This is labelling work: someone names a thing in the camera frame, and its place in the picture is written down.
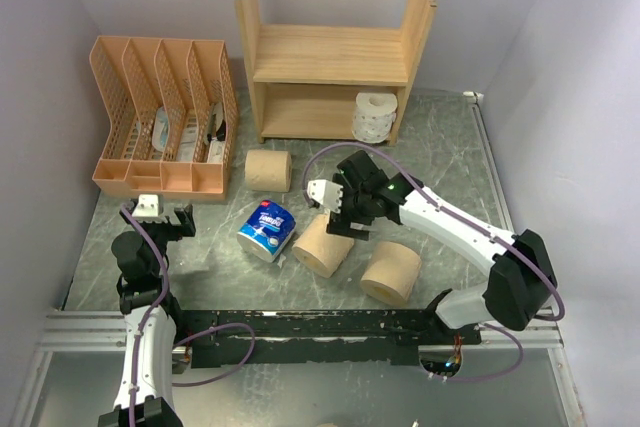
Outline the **blue Tempo roll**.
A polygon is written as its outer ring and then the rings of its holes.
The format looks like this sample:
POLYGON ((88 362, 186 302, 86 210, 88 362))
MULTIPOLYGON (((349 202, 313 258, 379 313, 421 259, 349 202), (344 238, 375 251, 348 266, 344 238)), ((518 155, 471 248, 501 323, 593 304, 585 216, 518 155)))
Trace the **blue Tempo roll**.
POLYGON ((294 216, 271 200, 262 200, 236 233, 242 249, 272 263, 296 229, 294 216))

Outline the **brown paper towel roll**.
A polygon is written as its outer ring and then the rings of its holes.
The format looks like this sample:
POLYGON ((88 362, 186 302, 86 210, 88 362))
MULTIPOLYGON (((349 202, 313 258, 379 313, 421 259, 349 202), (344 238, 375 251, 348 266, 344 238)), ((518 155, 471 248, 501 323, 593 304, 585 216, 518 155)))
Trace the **brown paper towel roll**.
POLYGON ((373 251, 360 280, 370 297, 393 307, 407 305, 422 261, 412 249, 396 242, 381 241, 373 251))
POLYGON ((329 234, 328 222, 327 214, 317 215, 292 247, 296 259, 323 278, 338 270, 355 245, 350 237, 329 234))
POLYGON ((254 191, 288 192, 292 159, 288 151, 249 150, 244 164, 244 181, 254 191))

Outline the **white red-dotted paper roll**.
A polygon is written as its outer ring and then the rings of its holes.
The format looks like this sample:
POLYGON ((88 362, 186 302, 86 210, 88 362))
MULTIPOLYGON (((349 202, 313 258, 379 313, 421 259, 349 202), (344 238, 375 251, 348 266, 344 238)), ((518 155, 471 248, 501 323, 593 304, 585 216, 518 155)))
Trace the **white red-dotted paper roll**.
POLYGON ((380 144, 390 135, 398 108, 391 92, 363 91, 356 96, 352 135, 363 143, 380 144))

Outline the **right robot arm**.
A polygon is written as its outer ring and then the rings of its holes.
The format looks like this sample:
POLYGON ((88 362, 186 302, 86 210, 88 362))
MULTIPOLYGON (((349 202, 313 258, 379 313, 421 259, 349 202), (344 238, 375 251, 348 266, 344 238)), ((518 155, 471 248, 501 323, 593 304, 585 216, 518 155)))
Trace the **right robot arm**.
POLYGON ((329 210, 330 234, 366 240, 368 231, 358 231, 357 225, 386 218, 438 240, 485 276, 480 285, 446 290, 431 302, 434 314, 425 319, 424 331, 435 344, 448 343, 459 328, 486 321, 522 331, 556 291, 539 234, 516 234, 484 223, 406 173, 388 176, 364 150, 339 163, 331 179, 309 181, 306 193, 329 210))

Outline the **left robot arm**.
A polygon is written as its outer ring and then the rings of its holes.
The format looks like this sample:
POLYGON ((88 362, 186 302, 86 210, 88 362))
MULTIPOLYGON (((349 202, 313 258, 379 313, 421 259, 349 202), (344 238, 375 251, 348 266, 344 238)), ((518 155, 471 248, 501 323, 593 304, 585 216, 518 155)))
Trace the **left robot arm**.
POLYGON ((177 207, 172 222, 157 194, 141 194, 121 206, 131 229, 119 234, 111 252, 120 269, 116 283, 124 315, 126 352, 112 410, 100 426, 180 426, 175 412, 173 348, 187 332, 177 298, 171 294, 167 246, 196 233, 193 206, 177 207))

